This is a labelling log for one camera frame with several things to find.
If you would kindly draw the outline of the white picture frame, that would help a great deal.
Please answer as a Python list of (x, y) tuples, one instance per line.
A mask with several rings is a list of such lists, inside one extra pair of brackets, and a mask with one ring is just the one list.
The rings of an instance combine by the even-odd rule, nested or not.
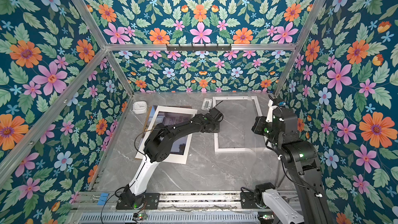
[(214, 134), (215, 153), (256, 155), (271, 151), (267, 138), (251, 130), (255, 118), (263, 115), (257, 96), (215, 96), (213, 105), (223, 113), (220, 131)]

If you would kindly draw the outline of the clear acrylic sheet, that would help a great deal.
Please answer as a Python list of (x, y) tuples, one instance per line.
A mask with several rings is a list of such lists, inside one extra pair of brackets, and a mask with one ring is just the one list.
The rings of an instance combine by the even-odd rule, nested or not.
[(282, 108), (281, 102), (265, 97), (265, 111), (256, 95), (215, 96), (213, 107), (222, 103), (224, 120), (221, 130), (214, 134), (214, 150), (222, 153), (257, 155), (282, 149), (284, 145), (299, 141), (299, 132), (293, 124), (297, 117)]

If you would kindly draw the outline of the white photo mat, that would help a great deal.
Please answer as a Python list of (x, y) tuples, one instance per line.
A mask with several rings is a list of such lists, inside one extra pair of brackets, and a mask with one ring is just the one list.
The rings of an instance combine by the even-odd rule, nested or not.
[[(149, 125), (149, 129), (144, 130), (138, 138), (140, 143), (138, 146), (138, 151), (135, 155), (135, 159), (144, 159), (144, 150), (146, 149), (148, 152), (154, 150), (158, 157), (164, 162), (186, 164), (192, 134), (198, 132), (197, 129), (193, 128), (193, 117), (188, 121), (175, 125), (164, 125), (159, 123), (153, 128), (155, 118), (159, 111), (190, 114), (193, 115), (193, 117), (198, 112), (196, 109), (193, 109), (190, 106), (158, 106), (155, 111), (155, 116)], [(186, 136), (188, 137), (188, 142), (184, 155), (171, 155), (171, 149), (174, 142)]]

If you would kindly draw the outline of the photo of framed pictures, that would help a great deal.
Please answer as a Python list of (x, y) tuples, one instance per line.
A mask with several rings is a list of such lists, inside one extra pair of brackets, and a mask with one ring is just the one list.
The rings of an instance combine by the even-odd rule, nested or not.
[[(157, 105), (152, 106), (150, 113), (147, 115), (146, 125), (145, 125), (144, 130), (149, 129), (149, 125), (155, 116), (155, 111), (156, 111), (157, 107), (158, 107)], [(193, 115), (190, 115), (190, 114), (175, 113), (175, 112), (169, 113), (169, 112), (159, 111), (159, 113), (157, 114), (157, 116), (155, 118), (153, 128), (159, 123), (162, 123), (164, 125), (179, 124), (179, 123), (188, 121), (192, 117), (193, 117)], [(179, 155), (179, 156), (184, 155), (187, 142), (188, 142), (187, 136), (174, 142), (172, 149), (171, 149), (171, 155)]]

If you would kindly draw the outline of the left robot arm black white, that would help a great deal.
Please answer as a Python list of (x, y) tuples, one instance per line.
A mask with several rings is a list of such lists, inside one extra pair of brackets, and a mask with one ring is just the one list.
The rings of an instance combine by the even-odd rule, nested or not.
[(145, 140), (144, 158), (135, 176), (117, 195), (120, 206), (135, 209), (144, 203), (148, 183), (158, 165), (170, 155), (175, 141), (193, 133), (219, 133), (222, 121), (223, 114), (212, 108), (178, 124), (156, 125)]

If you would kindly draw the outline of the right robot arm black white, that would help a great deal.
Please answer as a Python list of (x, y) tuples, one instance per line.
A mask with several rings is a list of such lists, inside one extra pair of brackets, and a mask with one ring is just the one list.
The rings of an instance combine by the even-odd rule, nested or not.
[(320, 160), (314, 145), (299, 138), (297, 123), (293, 110), (271, 106), (267, 116), (256, 118), (252, 131), (271, 142), (286, 178), (296, 187), (301, 211), (291, 207), (272, 183), (256, 185), (255, 203), (270, 208), (276, 224), (332, 224)]

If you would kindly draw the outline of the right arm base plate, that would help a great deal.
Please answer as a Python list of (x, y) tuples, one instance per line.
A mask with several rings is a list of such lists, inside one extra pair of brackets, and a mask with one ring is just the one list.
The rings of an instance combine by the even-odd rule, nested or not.
[(240, 204), (242, 209), (261, 209), (264, 205), (259, 204), (253, 193), (245, 191), (240, 193)]

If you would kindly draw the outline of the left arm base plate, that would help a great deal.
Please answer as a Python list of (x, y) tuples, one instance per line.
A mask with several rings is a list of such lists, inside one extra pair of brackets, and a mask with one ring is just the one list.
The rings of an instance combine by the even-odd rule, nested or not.
[(159, 193), (144, 193), (138, 197), (127, 198), (119, 197), (118, 203), (116, 205), (117, 210), (141, 210), (141, 209), (149, 209), (155, 210), (158, 209), (158, 205), (160, 203), (160, 194)]

